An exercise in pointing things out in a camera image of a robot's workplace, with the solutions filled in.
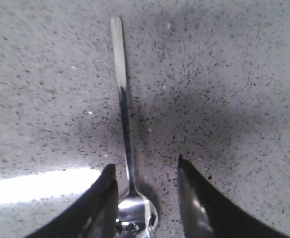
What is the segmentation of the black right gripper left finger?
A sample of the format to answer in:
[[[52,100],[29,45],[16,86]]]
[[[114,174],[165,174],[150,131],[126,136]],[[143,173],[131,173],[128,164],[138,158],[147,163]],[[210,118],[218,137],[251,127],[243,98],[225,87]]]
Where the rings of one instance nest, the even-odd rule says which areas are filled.
[[[108,164],[69,208],[28,238],[113,238],[118,216],[116,167]]]

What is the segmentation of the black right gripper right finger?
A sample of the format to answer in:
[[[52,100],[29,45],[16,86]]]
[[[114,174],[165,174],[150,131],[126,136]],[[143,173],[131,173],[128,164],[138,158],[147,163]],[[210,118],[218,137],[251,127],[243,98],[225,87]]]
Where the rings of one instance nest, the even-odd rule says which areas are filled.
[[[187,238],[285,238],[231,202],[194,165],[178,158],[179,211]]]

